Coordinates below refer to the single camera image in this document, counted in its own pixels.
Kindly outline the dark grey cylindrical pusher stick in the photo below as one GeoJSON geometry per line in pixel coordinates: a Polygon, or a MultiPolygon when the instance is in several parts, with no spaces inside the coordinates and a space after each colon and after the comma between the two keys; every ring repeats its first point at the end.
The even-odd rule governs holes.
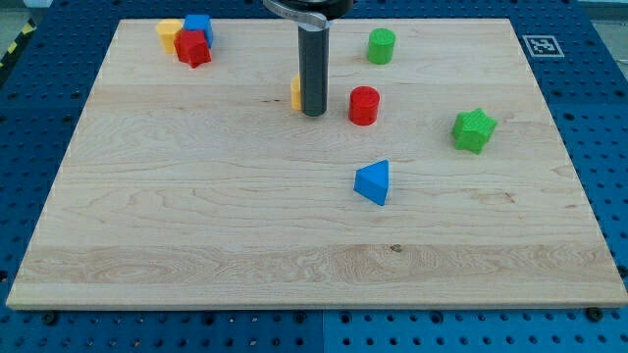
{"type": "Polygon", "coordinates": [[[319,117],[327,111],[329,30],[298,26],[301,111],[319,117]]]}

